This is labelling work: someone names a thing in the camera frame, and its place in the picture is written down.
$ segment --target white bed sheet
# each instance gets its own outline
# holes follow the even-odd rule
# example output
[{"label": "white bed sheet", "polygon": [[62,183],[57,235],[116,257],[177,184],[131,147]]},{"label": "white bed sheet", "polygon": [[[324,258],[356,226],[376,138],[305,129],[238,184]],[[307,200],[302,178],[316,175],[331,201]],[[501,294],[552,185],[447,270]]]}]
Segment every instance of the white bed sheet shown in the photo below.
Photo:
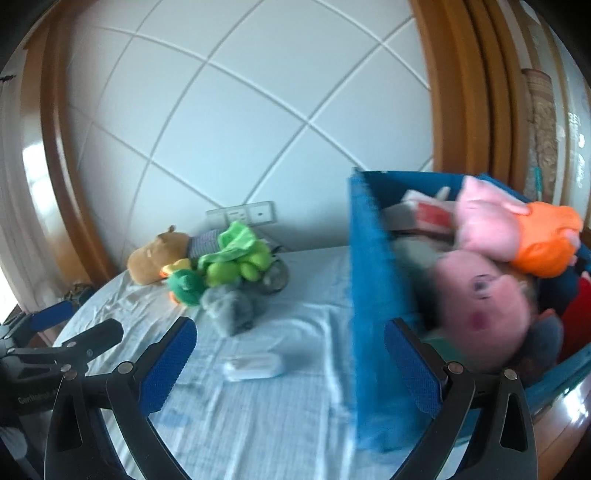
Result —
[{"label": "white bed sheet", "polygon": [[[56,345],[107,319],[123,341],[89,364],[89,374],[136,360],[179,316],[195,320],[197,347],[160,412],[155,428],[193,479],[387,479],[408,451],[355,450],[346,405],[352,386],[347,247],[282,254],[290,270],[281,293],[257,301],[255,327],[223,339],[198,307],[174,305],[166,286],[137,286],[127,272],[97,292],[64,328]],[[286,373],[270,380],[225,382],[220,366],[240,353],[276,352]],[[105,420],[127,473],[143,478],[111,412]],[[440,478],[457,468],[454,450]]]}]

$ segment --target wall socket panel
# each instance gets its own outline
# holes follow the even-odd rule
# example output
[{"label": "wall socket panel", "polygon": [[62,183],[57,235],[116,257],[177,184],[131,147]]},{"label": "wall socket panel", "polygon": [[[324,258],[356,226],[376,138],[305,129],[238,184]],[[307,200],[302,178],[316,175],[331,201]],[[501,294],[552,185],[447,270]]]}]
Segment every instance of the wall socket panel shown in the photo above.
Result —
[{"label": "wall socket panel", "polygon": [[218,208],[206,212],[209,228],[228,228],[232,222],[242,222],[250,226],[276,223],[273,202],[248,203],[235,207]]}]

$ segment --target pink stuffed pig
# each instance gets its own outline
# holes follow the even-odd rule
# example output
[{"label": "pink stuffed pig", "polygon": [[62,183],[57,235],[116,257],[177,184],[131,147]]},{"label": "pink stuffed pig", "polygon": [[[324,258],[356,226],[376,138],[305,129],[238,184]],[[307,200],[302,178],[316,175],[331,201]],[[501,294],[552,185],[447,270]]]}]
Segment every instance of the pink stuffed pig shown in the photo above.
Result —
[{"label": "pink stuffed pig", "polygon": [[490,182],[466,176],[456,201],[456,245],[542,278],[576,258],[583,222],[574,209],[525,204]]},{"label": "pink stuffed pig", "polygon": [[530,307],[519,283],[480,254],[455,250],[434,267],[441,324],[475,371],[502,367],[530,327]]}]

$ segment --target blue fabric bin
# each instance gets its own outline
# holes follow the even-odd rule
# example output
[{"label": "blue fabric bin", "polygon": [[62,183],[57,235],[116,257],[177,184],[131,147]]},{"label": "blue fabric bin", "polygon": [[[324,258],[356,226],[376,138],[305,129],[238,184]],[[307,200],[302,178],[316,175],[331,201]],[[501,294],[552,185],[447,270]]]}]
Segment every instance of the blue fabric bin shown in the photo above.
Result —
[{"label": "blue fabric bin", "polygon": [[[522,195],[488,176],[480,176],[528,202]],[[380,211],[398,203],[406,190],[434,196],[444,186],[454,200],[463,175],[408,171],[360,171],[350,178],[350,249],[353,299],[352,348],[355,372],[352,407],[356,434],[362,449],[389,451],[412,447],[431,418],[420,412],[402,382],[399,367],[384,346],[384,326],[400,317],[418,330],[411,287],[394,264],[389,236],[382,229]],[[581,247],[578,256],[591,261],[591,252]],[[577,288],[572,268],[561,277],[543,280],[546,291],[560,302],[560,292]],[[526,389],[530,411],[535,413],[565,390],[573,388],[591,371],[591,344],[546,373]],[[466,420],[464,434],[471,432],[475,415]]]}]

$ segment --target blue gripper pad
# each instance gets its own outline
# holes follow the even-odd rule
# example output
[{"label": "blue gripper pad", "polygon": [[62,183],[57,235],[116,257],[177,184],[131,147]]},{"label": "blue gripper pad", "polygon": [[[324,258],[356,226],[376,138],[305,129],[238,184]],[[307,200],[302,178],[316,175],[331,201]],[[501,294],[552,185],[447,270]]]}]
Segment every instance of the blue gripper pad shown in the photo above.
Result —
[{"label": "blue gripper pad", "polygon": [[196,345],[195,322],[185,318],[183,326],[164,346],[160,357],[142,380],[139,409],[144,416],[162,408]]},{"label": "blue gripper pad", "polygon": [[394,322],[386,323],[384,342],[418,409],[435,418],[443,405],[437,377]]},{"label": "blue gripper pad", "polygon": [[58,323],[69,320],[74,315],[74,305],[68,300],[61,301],[37,313],[33,313],[29,323],[30,329],[42,332]]}]

